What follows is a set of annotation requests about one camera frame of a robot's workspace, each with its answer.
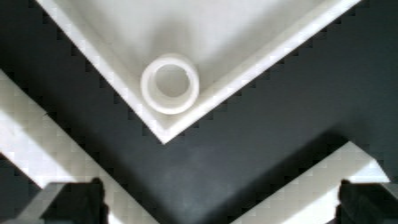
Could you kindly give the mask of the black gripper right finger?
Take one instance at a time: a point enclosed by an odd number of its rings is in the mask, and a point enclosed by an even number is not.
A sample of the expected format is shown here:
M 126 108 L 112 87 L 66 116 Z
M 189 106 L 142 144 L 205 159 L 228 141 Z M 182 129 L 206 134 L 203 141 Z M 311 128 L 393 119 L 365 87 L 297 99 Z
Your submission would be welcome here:
M 341 182 L 336 224 L 398 224 L 398 184 Z

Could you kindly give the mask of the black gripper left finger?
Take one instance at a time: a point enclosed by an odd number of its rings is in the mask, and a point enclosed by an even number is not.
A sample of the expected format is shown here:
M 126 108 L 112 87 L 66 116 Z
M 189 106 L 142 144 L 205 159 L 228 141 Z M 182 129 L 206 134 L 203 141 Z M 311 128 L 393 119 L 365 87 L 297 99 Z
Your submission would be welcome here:
M 20 215 L 23 224 L 109 224 L 105 186 L 89 182 L 52 182 Z

